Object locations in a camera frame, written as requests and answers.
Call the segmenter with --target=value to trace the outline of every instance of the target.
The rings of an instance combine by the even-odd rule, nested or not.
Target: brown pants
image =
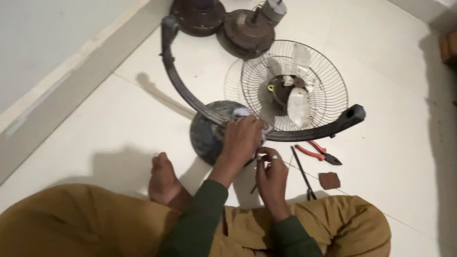
[[[359,197],[334,196],[291,206],[328,256],[386,257],[390,228]],[[0,256],[153,256],[179,212],[158,203],[71,184],[46,189],[0,215]],[[225,208],[227,230],[215,233],[210,256],[253,257],[272,248],[265,209]]]

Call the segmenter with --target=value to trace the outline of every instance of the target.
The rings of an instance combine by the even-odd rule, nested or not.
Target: red-handled pliers
[[[297,148],[300,152],[302,152],[308,156],[317,158],[319,161],[326,161],[332,165],[343,165],[341,163],[341,161],[338,160],[335,156],[328,154],[327,149],[320,147],[320,145],[318,145],[316,142],[314,142],[312,140],[307,141],[307,142],[310,145],[312,145],[319,153],[316,154],[316,153],[310,152],[299,145],[295,145],[295,148]]]

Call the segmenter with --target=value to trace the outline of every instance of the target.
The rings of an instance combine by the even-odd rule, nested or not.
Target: hand
[[[272,159],[275,155],[279,156],[275,149],[262,147],[259,149],[259,154],[266,154],[257,161],[255,180],[260,196],[276,222],[285,220],[292,215],[286,203],[289,170],[281,159]],[[265,168],[265,161],[270,162],[267,168]]]
[[[229,121],[224,146],[208,179],[229,188],[243,166],[254,157],[262,137],[264,123],[254,115]]]

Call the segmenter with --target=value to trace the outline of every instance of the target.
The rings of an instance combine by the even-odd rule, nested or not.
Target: green sleeve
[[[203,182],[191,206],[181,214],[156,256],[208,256],[228,195],[222,184],[213,180]]]
[[[276,223],[275,238],[286,257],[321,257],[314,238],[310,237],[296,216]]]

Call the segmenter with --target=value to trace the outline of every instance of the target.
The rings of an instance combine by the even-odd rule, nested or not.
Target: white tile floor
[[[226,0],[227,10],[257,1]],[[359,195],[390,223],[391,256],[457,256],[456,80],[440,63],[437,33],[386,0],[289,0],[276,28],[322,51],[342,73],[350,105],[365,107],[365,122],[318,142],[343,166],[298,153],[318,195]],[[144,197],[151,156],[166,151],[186,188],[194,193],[211,167],[189,141],[195,111],[172,87],[153,33],[0,186],[0,212],[43,188],[66,182],[96,184]],[[202,102],[233,99],[227,71],[237,60],[216,38],[180,34],[176,66]],[[284,160],[293,144],[267,142]],[[307,143],[300,143],[309,148]],[[291,162],[287,198],[303,199],[306,186]],[[316,179],[337,172],[339,190],[323,192]],[[261,205],[249,195],[254,171],[230,189],[227,205]]]

